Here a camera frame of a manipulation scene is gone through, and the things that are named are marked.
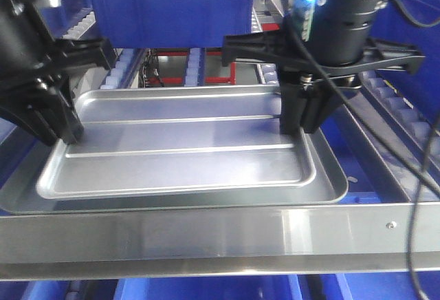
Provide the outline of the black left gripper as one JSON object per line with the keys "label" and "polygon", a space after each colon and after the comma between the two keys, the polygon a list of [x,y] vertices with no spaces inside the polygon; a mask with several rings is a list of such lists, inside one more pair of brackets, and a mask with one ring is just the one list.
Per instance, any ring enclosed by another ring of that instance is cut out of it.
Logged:
{"label": "black left gripper", "polygon": [[[40,0],[1,0],[1,118],[47,146],[58,137],[77,143],[84,131],[74,107],[69,75],[113,67],[107,39],[56,39],[37,9]],[[55,115],[56,133],[40,114]]]}

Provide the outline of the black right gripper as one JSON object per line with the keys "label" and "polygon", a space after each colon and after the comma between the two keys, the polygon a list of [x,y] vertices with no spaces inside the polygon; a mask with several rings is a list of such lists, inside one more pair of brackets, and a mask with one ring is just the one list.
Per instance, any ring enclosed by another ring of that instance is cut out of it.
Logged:
{"label": "black right gripper", "polygon": [[328,77],[347,77],[366,71],[385,70],[415,74],[425,59],[414,45],[367,37],[362,51],[353,62],[340,65],[325,64],[304,45],[294,42],[284,30],[225,36],[222,45],[222,64],[236,61],[255,62],[257,45],[267,46],[269,62],[277,66],[281,96],[280,132],[292,135],[300,127],[305,133],[314,133],[321,124],[343,104],[331,88],[313,85],[304,90],[300,73],[319,74],[318,68]]}

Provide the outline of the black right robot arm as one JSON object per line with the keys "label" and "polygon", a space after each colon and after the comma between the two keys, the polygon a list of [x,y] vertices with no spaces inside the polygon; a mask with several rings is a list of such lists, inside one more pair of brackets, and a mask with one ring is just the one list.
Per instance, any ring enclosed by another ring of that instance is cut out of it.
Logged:
{"label": "black right robot arm", "polygon": [[413,45],[370,37],[386,0],[283,0],[278,30],[226,36],[222,62],[271,63],[280,85],[280,132],[315,132],[373,70],[415,73],[424,56]]}

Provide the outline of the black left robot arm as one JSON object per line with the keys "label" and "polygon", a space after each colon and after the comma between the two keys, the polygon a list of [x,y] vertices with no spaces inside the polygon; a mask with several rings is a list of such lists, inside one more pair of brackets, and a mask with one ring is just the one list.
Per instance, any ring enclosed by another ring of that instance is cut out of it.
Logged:
{"label": "black left robot arm", "polygon": [[78,142],[83,125],[69,78],[80,70],[110,70],[108,39],[56,39],[37,9],[39,0],[1,0],[1,117],[48,146]]}

